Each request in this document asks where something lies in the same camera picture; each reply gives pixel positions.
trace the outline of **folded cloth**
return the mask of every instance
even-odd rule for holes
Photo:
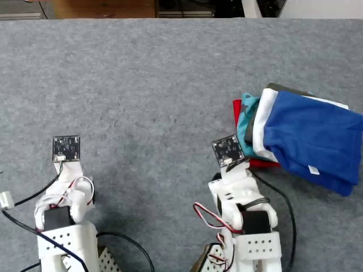
[[[271,113],[271,109],[275,103],[276,97],[278,92],[274,91],[273,89],[266,88],[263,90],[260,103],[256,111],[256,118],[254,122],[254,129],[252,132],[252,140],[253,140],[253,149],[257,156],[260,156],[262,158],[266,158],[268,160],[271,160],[273,162],[278,162],[275,155],[269,151],[266,150],[266,148],[263,145],[263,139],[264,139],[264,126],[266,124],[266,121]],[[343,105],[338,102],[329,101],[326,99],[321,99],[317,97],[308,97],[309,99],[319,100],[322,102],[330,103],[337,105],[339,107],[348,109],[347,105]]]
[[[242,94],[242,104],[237,124],[237,138],[245,157],[258,158],[254,153],[253,147],[244,141],[244,133],[246,131],[248,121],[254,115],[254,112],[259,105],[259,100],[259,97],[254,97],[248,93]]]
[[[264,145],[288,172],[343,196],[358,184],[363,116],[285,91],[264,126]]]
[[[233,114],[234,114],[234,122],[235,122],[236,128],[237,128],[237,125],[238,125],[241,104],[242,104],[241,99],[233,100]],[[265,168],[265,167],[280,167],[280,164],[279,163],[274,163],[272,161],[268,162],[266,160],[259,160],[259,159],[250,158],[250,166],[251,167],[264,167]]]
[[[269,85],[267,85],[266,88],[273,89],[274,91],[288,91],[288,92],[292,92],[293,94],[297,94],[297,95],[305,95],[305,96],[315,97],[315,95],[312,95],[312,94],[310,94],[308,92],[303,92],[303,91],[291,89],[289,87],[285,87],[283,85],[276,84],[276,83],[270,83]],[[257,113],[257,111],[255,111],[254,115],[249,120],[247,128],[246,128],[246,132],[244,134],[244,141],[249,145],[253,144],[252,132],[253,132],[253,129],[254,129],[254,122],[255,122],[255,118],[256,118],[256,113]]]

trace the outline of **white cloth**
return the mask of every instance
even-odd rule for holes
[[[263,90],[261,98],[260,98],[260,103],[259,103],[259,106],[258,106],[257,112],[256,112],[254,129],[252,131],[252,143],[253,143],[254,152],[257,155],[259,155],[260,157],[269,159],[276,163],[278,161],[277,161],[275,155],[271,151],[266,150],[263,145],[263,136],[264,136],[265,124],[267,122],[268,117],[270,116],[270,113],[271,113],[273,104],[275,103],[277,95],[278,95],[278,92],[273,89],[266,88]],[[326,99],[321,99],[321,98],[317,98],[317,97],[311,97],[311,96],[305,96],[305,97],[310,98],[310,99],[319,100],[321,102],[333,104],[333,105],[336,105],[336,106],[344,108],[344,109],[349,109],[349,107],[347,105],[344,105],[342,103],[338,103],[338,102],[334,102],[334,101],[330,101],[330,100],[326,100]]]

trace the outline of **red cloth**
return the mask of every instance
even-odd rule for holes
[[[235,126],[237,127],[240,109],[241,109],[241,99],[233,100],[233,113],[234,113],[234,122]],[[250,166],[252,167],[280,167],[279,163],[275,163],[273,161],[266,161],[266,160],[259,160],[250,158]]]

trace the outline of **white wall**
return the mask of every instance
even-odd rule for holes
[[[363,0],[287,0],[280,18],[363,19]]]

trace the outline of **white connector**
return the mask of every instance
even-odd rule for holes
[[[61,162],[61,161],[64,161],[64,160],[66,160],[66,156],[65,155],[55,155],[54,156],[54,159],[55,159],[55,161],[59,161],[59,162]]]
[[[14,201],[12,200],[11,194],[9,191],[2,192],[0,194],[0,205],[3,209],[12,209],[14,208]]]

